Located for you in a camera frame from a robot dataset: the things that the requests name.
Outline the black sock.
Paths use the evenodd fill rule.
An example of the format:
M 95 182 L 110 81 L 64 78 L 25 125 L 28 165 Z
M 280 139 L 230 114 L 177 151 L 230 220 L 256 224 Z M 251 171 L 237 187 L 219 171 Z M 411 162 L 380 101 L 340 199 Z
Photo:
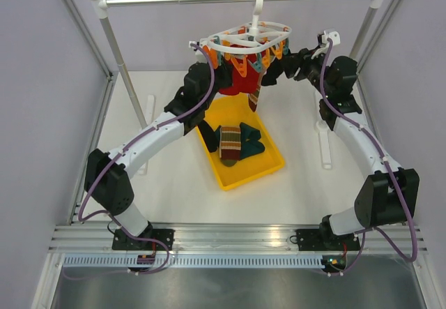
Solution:
M 220 147 L 221 126 L 218 126 L 215 130 L 213 130 L 209 123 L 203 120 L 198 125 L 198 128 L 207 150 L 210 153 L 216 152 L 216 150 L 218 150 Z
M 284 68 L 282 63 L 286 62 L 288 58 L 291 57 L 291 52 L 288 52 L 288 54 L 285 54 L 282 56 L 281 59 L 275 59 L 268 69 L 266 70 L 265 74 L 262 77 L 261 80 L 261 86 L 273 86 L 277 83 L 277 78 L 284 73 L 285 76 L 289 79 L 289 74 L 287 72 L 284 72 Z

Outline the dark teal sock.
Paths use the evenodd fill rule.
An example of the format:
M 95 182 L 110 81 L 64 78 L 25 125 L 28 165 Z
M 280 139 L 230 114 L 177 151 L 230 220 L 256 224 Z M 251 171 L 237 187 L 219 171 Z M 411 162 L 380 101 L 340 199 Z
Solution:
M 265 151 L 264 144 L 260 141 L 261 132 L 259 129 L 241 122 L 240 125 L 241 151 L 240 160 L 259 155 Z

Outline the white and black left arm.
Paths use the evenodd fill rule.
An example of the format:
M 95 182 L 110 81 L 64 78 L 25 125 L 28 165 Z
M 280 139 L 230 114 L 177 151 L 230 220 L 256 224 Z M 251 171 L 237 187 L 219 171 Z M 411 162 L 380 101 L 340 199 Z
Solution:
M 182 87 L 151 125 L 111 151 L 95 149 L 89 154 L 84 190 L 117 222 L 117 237 L 127 247 L 144 250 L 153 243 L 153 226 L 135 205 L 131 178 L 156 153 L 194 128 L 209 152 L 217 150 L 219 142 L 205 112 L 215 95 L 232 85 L 232 71 L 228 63 L 217 68 L 193 64 Z

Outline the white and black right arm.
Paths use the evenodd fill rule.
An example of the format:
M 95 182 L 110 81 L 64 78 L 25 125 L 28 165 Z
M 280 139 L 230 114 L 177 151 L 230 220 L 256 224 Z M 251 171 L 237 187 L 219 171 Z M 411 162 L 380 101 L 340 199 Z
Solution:
M 302 49 L 282 58 L 287 78 L 308 80 L 319 92 L 319 114 L 323 123 L 347 146 L 364 183 L 351 208 L 325 216 L 318 242 L 327 249 L 339 246 L 344 237 L 367 230 L 379 231 L 383 225 L 407 223 L 412 254 L 417 254 L 413 216 L 420 177 L 414 169 L 404 169 L 387 153 L 371 132 L 362 108 L 353 95 L 357 63 L 338 56 L 328 65 L 328 53 Z

